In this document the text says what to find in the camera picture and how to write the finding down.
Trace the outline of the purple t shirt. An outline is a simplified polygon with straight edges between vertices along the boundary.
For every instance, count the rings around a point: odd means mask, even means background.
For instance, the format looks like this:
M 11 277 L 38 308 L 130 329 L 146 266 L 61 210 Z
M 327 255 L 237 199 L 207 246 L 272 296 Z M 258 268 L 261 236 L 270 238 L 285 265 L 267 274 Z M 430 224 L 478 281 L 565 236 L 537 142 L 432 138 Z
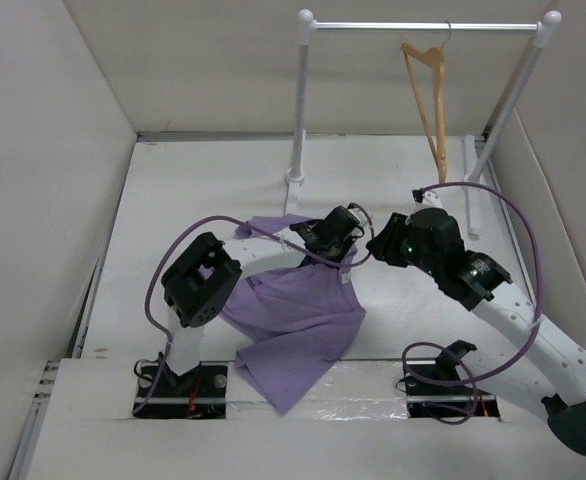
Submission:
M 351 269 L 275 269 L 236 285 L 221 316 L 253 343 L 236 352 L 240 377 L 287 414 L 342 358 L 364 321 Z

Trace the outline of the wooden clothes hanger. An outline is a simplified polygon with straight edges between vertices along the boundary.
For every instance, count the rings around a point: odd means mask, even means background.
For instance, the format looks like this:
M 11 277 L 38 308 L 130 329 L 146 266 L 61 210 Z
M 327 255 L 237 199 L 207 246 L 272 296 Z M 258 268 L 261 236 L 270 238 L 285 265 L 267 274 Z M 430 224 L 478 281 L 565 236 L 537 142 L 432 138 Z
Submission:
M 445 126 L 446 59 L 444 46 L 451 38 L 452 25 L 450 22 L 446 22 L 446 24 L 448 37 L 440 46 L 431 47 L 425 51 L 419 50 L 410 43 L 402 43 L 400 46 L 424 135 L 437 171 L 438 184 L 445 183 L 448 174 Z M 427 67 L 430 71 L 434 126 L 431 126 L 427 117 L 419 81 L 412 65 L 413 60 Z

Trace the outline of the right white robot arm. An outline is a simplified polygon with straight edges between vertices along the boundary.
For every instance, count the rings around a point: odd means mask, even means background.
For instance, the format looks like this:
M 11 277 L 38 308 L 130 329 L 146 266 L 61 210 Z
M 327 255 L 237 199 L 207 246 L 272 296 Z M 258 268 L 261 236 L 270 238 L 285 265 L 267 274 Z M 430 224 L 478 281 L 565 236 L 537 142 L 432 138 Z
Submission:
M 502 334 L 517 354 L 493 361 L 475 345 L 442 348 L 435 375 L 421 383 L 447 393 L 487 390 L 540 416 L 571 451 L 586 456 L 586 350 L 557 327 L 492 257 L 466 248 L 457 221 L 442 208 L 395 213 L 367 250 L 389 266 L 415 267 L 438 289 Z

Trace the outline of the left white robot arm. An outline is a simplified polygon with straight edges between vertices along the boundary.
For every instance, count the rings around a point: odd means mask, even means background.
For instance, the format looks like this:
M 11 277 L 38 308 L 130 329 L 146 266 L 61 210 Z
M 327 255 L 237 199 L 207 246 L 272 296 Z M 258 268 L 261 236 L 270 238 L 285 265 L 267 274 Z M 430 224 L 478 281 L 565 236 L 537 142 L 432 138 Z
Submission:
M 325 218 L 297 221 L 274 232 L 253 222 L 220 216 L 248 233 L 223 241 L 199 234 L 161 277 L 169 309 L 169 350 L 161 384 L 174 396 L 195 387 L 204 326 L 218 317 L 241 281 L 269 271 L 319 264 L 347 268 L 357 240 L 374 233 L 371 216 L 359 205 L 334 208 Z

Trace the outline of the white clothes rack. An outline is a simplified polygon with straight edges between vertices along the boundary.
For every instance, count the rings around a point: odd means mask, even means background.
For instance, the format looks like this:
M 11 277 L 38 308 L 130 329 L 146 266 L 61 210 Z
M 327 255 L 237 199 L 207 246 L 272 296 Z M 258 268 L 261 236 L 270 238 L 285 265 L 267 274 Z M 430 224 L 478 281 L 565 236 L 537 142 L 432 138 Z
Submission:
M 301 10 L 297 15 L 298 59 L 296 72 L 294 131 L 289 168 L 285 174 L 287 194 L 284 202 L 286 214 L 294 212 L 298 206 L 299 195 L 305 181 L 302 168 L 306 130 L 304 116 L 306 106 L 309 47 L 315 33 L 341 32 L 415 32 L 428 34 L 445 34 L 452 36 L 457 32 L 479 34 L 527 35 L 532 38 L 531 45 L 525 49 L 521 63 L 513 72 L 513 79 L 505 87 L 502 100 L 496 106 L 497 117 L 492 123 L 484 148 L 475 160 L 465 162 L 465 182 L 477 183 L 484 168 L 487 166 L 493 150 L 506 127 L 515 106 L 524 91 L 534 68 L 545 48 L 551 42 L 555 32 L 562 23 L 562 14 L 556 10 L 546 12 L 536 23 L 459 23 L 459 22 L 356 22 L 356 21 L 320 21 L 314 18 L 308 9 Z M 445 122 L 444 122 L 444 87 L 445 59 L 443 46 L 420 51 L 410 44 L 403 44 L 401 52 L 405 59 L 409 80 L 411 81 L 420 118 L 431 154 L 436 162 L 438 178 L 445 179 Z M 410 63 L 415 59 L 427 66 L 432 72 L 433 98 L 435 107 L 436 130 L 432 131 L 428 124 L 419 88 L 415 82 L 414 72 Z

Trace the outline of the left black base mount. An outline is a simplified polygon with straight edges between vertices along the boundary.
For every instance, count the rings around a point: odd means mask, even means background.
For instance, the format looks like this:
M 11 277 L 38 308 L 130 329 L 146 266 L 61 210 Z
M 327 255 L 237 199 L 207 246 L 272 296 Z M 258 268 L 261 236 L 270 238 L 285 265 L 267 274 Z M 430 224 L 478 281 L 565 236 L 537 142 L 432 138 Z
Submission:
M 133 367 L 137 391 L 133 413 L 139 419 L 222 420 L 226 418 L 228 365 L 200 363 L 182 376 L 165 367 L 154 390 L 160 361 L 140 359 Z

